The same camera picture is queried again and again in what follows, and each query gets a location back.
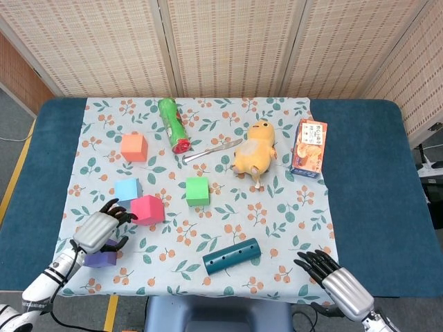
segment yellow floor line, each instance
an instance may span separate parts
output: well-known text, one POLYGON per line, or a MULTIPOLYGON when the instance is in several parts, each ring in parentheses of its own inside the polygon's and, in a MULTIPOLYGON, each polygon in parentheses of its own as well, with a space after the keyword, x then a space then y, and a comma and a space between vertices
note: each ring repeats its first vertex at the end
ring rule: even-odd
MULTIPOLYGON (((34 124, 35 124, 35 120, 34 120, 33 124, 30 126, 28 136, 33 133, 34 124)), ((1 224, 3 223, 3 218, 5 217, 6 209, 8 208, 9 201, 11 200, 15 185, 17 184, 17 180, 19 179, 21 168, 23 167, 26 155, 28 154, 28 149, 29 149, 29 144, 30 144, 31 139, 32 139, 32 137, 30 137, 28 140, 26 140, 25 145, 23 146, 23 149, 21 149, 19 160, 17 161, 17 164, 15 164, 14 172, 12 173, 8 187, 6 188, 6 191, 5 191, 5 196, 3 196, 3 199, 1 200, 0 227, 1 227, 1 224)))
POLYGON ((117 303, 118 296, 111 295, 111 297, 109 298, 108 311, 106 313, 105 327, 103 328, 107 332, 112 332, 112 329, 114 327, 114 320, 116 319, 117 312, 117 303))

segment yellow plush toy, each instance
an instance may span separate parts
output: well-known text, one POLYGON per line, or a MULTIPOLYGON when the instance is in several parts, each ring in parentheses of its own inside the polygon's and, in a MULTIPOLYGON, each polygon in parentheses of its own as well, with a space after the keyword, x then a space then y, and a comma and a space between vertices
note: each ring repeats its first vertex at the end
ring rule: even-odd
POLYGON ((277 159, 274 141, 274 127, 270 122, 260 120, 255 123, 248 130, 247 141, 235 150, 232 170, 238 174, 250 174, 255 188, 260 188, 260 175, 269 168, 271 158, 277 159))

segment toy block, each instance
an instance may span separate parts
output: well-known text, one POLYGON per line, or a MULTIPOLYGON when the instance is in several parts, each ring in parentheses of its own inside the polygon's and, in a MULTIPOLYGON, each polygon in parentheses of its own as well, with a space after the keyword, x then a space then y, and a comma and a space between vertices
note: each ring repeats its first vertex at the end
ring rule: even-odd
POLYGON ((123 135, 121 154, 127 161, 146 161, 147 141, 145 137, 139 133, 123 135))
POLYGON ((117 181, 114 185, 115 196, 118 204, 126 210, 131 207, 131 201, 142 195, 141 185, 137 178, 128 178, 126 180, 117 181))
MULTIPOLYGON (((108 240, 106 244, 114 246, 117 242, 108 240)), ((84 258, 84 266, 90 268, 105 268, 107 266, 115 266, 117 264, 117 252, 96 252, 92 255, 86 255, 84 258)))
POLYGON ((209 205, 208 178, 186 179, 186 201, 189 206, 209 205))
POLYGON ((131 201, 131 212, 138 217, 137 220, 132 222, 138 225, 153 225, 165 220, 163 202, 151 195, 131 201))

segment robotic arm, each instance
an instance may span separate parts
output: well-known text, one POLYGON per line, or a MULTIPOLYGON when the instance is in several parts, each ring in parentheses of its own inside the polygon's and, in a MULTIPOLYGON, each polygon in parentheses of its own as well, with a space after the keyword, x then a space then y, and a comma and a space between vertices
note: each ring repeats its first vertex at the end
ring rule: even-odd
POLYGON ((116 252, 127 242, 122 237, 115 246, 106 241, 122 224, 137 219, 135 214, 126 213, 120 206, 113 207, 118 199, 103 206, 83 224, 70 240, 72 248, 67 248, 51 263, 41 275, 23 292, 22 314, 8 305, 0 304, 0 332, 30 332, 38 317, 52 311, 53 301, 58 291, 72 278, 84 264, 87 254, 95 252, 116 252))
MULTIPOLYGON (((400 332, 381 311, 374 310, 374 298, 354 275, 339 266, 327 253, 315 250, 315 253, 298 252, 297 255, 305 261, 294 259, 294 263, 326 291, 338 306, 342 317, 361 322, 365 332, 400 332)), ((312 306, 320 313, 332 316, 322 306, 312 306)))

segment wicker partition panel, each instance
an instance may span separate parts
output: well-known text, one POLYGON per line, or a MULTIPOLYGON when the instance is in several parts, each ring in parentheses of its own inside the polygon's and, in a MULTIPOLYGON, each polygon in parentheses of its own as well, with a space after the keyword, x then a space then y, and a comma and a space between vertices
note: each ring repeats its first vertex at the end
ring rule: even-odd
POLYGON ((0 82, 33 113, 54 95, 0 33, 0 82))
POLYGON ((304 1, 169 0, 188 96, 278 93, 304 1))
POLYGON ((365 98, 389 99, 403 113, 411 137, 443 112, 443 1, 428 12, 394 49, 365 98))
POLYGON ((0 0, 0 15, 66 96, 171 95, 148 1, 0 0))
POLYGON ((314 0, 282 94, 354 98, 422 6, 419 0, 314 0))

